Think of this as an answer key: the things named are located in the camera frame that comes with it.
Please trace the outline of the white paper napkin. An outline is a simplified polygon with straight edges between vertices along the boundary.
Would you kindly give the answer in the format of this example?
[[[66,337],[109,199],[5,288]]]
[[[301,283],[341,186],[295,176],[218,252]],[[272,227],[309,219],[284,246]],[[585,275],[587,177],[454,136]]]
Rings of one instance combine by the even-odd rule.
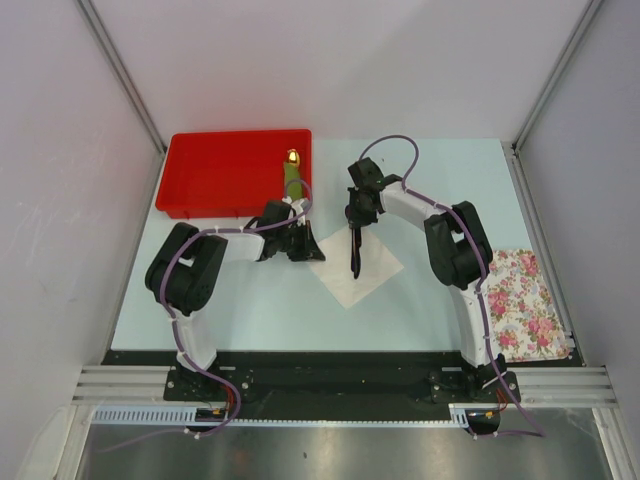
[[[369,230],[362,231],[361,270],[357,279],[351,270],[351,231],[336,231],[319,243],[325,261],[312,262],[311,271],[338,303],[349,309],[403,269],[392,252]]]

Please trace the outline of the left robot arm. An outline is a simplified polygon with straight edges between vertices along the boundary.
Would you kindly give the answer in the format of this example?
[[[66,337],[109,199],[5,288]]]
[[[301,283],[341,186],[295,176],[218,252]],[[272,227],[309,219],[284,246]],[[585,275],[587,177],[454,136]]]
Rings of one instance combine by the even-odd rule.
[[[214,397],[220,374],[209,367],[217,356],[206,320],[200,314],[212,297],[225,263],[266,261],[284,253],[292,262],[324,261],[306,214],[307,198],[269,201],[261,216],[243,228],[200,230],[174,225],[146,275],[145,286],[167,311],[178,363],[189,369],[186,387],[197,398]]]

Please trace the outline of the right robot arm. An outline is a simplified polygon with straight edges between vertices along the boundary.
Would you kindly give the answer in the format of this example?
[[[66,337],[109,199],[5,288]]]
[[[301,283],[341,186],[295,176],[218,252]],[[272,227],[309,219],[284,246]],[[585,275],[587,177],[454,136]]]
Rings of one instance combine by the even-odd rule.
[[[486,400],[498,385],[495,374],[484,367],[498,354],[491,343],[484,285],[493,250],[475,206],[468,201],[451,207],[439,204],[404,186],[400,176],[385,176],[368,157],[350,165],[348,172],[354,182],[345,207],[353,276],[361,273],[362,229],[376,223],[379,215],[395,215],[423,231],[431,269],[454,301],[461,355],[473,367],[461,376],[462,391],[473,401]]]

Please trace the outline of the black plastic knife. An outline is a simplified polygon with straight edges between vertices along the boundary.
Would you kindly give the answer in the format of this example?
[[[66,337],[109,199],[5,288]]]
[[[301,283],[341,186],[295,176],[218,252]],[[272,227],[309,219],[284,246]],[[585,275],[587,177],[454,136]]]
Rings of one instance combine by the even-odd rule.
[[[351,229],[351,271],[353,277],[358,279],[361,272],[362,233],[360,228]]]

